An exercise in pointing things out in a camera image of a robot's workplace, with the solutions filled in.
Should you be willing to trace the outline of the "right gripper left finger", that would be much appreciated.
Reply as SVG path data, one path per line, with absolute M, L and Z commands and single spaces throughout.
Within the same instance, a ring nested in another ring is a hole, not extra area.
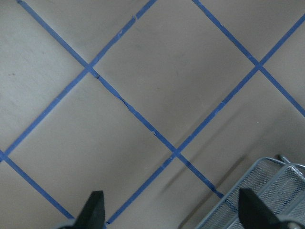
M 73 223 L 58 229 L 103 229 L 105 226 L 105 203 L 102 190 L 93 191 Z

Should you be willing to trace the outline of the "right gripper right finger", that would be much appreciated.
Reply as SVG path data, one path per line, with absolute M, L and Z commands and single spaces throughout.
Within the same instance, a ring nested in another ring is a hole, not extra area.
M 303 229 L 300 221 L 274 214 L 249 188 L 239 189 L 238 218 L 245 229 Z

